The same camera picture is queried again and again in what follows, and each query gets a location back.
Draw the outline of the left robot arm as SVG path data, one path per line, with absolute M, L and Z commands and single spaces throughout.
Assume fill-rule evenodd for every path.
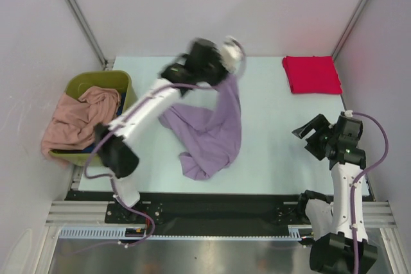
M 149 90 L 131 107 L 110 123 L 94 127 L 91 155 L 98 156 L 109 169 L 105 176 L 110 180 L 114 199 L 121 205 L 119 214 L 127 222 L 137 221 L 142 214 L 134 182 L 139 157 L 132 143 L 188 91 L 215 89 L 236 70 L 242 58 L 243 51 L 232 37 L 220 47 L 207 39 L 195 39 L 188 53 L 179 54 L 165 65 Z

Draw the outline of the purple t shirt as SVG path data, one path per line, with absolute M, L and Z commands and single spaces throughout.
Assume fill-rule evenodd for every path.
M 175 104 L 160 117 L 185 147 L 179 155 L 182 174 L 208 180 L 229 167 L 241 148 L 241 103 L 237 77 L 230 75 L 217 87 L 214 109 Z

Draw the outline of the olive green plastic bin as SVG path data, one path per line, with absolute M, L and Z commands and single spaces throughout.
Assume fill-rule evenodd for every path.
M 106 89 L 116 89 L 120 95 L 125 93 L 125 104 L 122 113 L 136 102 L 137 96 L 132 87 L 132 79 L 124 71 L 96 71 L 79 74 L 67 84 L 64 93 L 78 99 L 89 87 L 97 86 Z M 69 153 L 62 150 L 51 151 L 52 157 L 64 158 L 77 166 L 83 166 L 89 153 L 73 151 Z

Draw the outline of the pink t shirt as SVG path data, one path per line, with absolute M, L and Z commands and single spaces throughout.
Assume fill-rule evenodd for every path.
M 78 99 L 62 94 L 41 140 L 41 153 L 46 159 L 67 166 L 68 160 L 52 157 L 51 151 L 72 153 L 94 143 L 94 127 L 111 122 L 120 101 L 116 89 L 97 86 L 89 87 Z

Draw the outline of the corner aluminium post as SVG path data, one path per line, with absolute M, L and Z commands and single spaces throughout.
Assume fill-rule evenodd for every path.
M 64 0 L 70 9 L 71 13 L 73 14 L 73 17 L 80 28 L 80 31 L 83 33 L 87 43 L 89 44 L 90 48 L 92 49 L 92 52 L 98 59 L 99 63 L 102 65 L 102 67 L 105 67 L 108 63 L 108 60 L 105 58 L 103 51 L 98 44 L 98 41 L 96 40 L 96 37 L 94 36 L 94 33 L 87 22 L 87 19 L 85 15 L 82 12 L 82 9 L 80 8 L 80 5 L 78 4 L 77 0 Z
M 352 34 L 354 27 L 356 26 L 357 22 L 359 21 L 362 13 L 366 9 L 367 5 L 369 4 L 370 0 L 359 0 L 358 4 L 356 5 L 354 12 L 352 13 L 346 27 L 344 28 L 332 54 L 331 57 L 335 61 L 339 56 L 341 50 L 345 46 L 345 43 L 348 41 L 350 35 Z

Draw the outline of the aluminium frame rail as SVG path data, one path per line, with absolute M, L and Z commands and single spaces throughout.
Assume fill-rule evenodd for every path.
M 109 201 L 54 201 L 46 218 L 47 226 L 125 227 L 133 223 L 107 223 Z M 365 202 L 363 219 L 367 228 L 394 228 L 396 222 L 388 202 Z

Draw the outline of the right corner aluminium post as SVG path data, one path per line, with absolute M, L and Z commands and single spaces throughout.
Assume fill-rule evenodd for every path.
M 358 4 L 356 5 L 354 12 L 352 13 L 346 27 L 344 28 L 332 54 L 331 57 L 335 61 L 339 56 L 341 50 L 345 46 L 345 43 L 348 41 L 350 35 L 352 34 L 354 27 L 356 26 L 357 22 L 359 21 L 362 13 L 366 9 L 367 5 L 369 4 L 370 0 L 359 0 Z

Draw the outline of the folded red t shirt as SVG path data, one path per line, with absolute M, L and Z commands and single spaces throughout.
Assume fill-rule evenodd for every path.
M 286 56 L 282 65 L 292 94 L 342 94 L 331 56 Z

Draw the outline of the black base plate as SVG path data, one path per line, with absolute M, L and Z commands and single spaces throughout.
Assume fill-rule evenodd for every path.
M 108 193 L 71 191 L 67 201 L 107 201 L 105 222 L 143 224 L 154 220 L 160 236 L 274 237 L 288 235 L 288 226 L 307 225 L 303 212 L 308 200 L 331 202 L 314 191 L 299 195 L 143 193 L 133 207 L 124 209 Z

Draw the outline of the left corner aluminium post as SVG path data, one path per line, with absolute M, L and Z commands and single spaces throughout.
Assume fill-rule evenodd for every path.
M 98 41 L 96 40 L 96 37 L 94 36 L 94 33 L 87 22 L 87 19 L 85 15 L 82 12 L 82 9 L 80 8 L 80 5 L 78 4 L 77 0 L 64 0 L 70 9 L 71 13 L 73 14 L 73 17 L 80 28 L 80 31 L 83 33 L 87 43 L 89 44 L 90 48 L 92 49 L 92 52 L 98 59 L 99 63 L 102 65 L 102 67 L 105 67 L 108 63 L 108 60 L 105 58 L 103 51 L 98 44 Z

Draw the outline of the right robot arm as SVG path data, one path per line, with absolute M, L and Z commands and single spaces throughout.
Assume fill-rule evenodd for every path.
M 364 225 L 362 186 L 366 154 L 358 147 L 363 123 L 353 111 L 341 112 L 335 124 L 317 115 L 293 135 L 305 139 L 305 148 L 317 160 L 329 161 L 333 201 L 305 191 L 296 207 L 297 218 L 310 223 L 313 244 L 310 269 L 317 273 L 367 273 L 378 258 Z

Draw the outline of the blue t shirt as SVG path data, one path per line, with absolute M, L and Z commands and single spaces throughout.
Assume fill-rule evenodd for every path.
M 123 111 L 124 104 L 125 104 L 125 93 L 122 93 L 121 101 L 120 101 L 120 104 L 119 104 L 119 107 L 116 111 L 115 116 L 120 116 L 121 115 L 121 113 Z M 95 147 L 95 143 L 92 143 L 92 144 L 88 145 L 86 148 L 84 148 L 83 150 L 81 150 L 80 153 L 90 153 L 94 149 L 94 147 Z

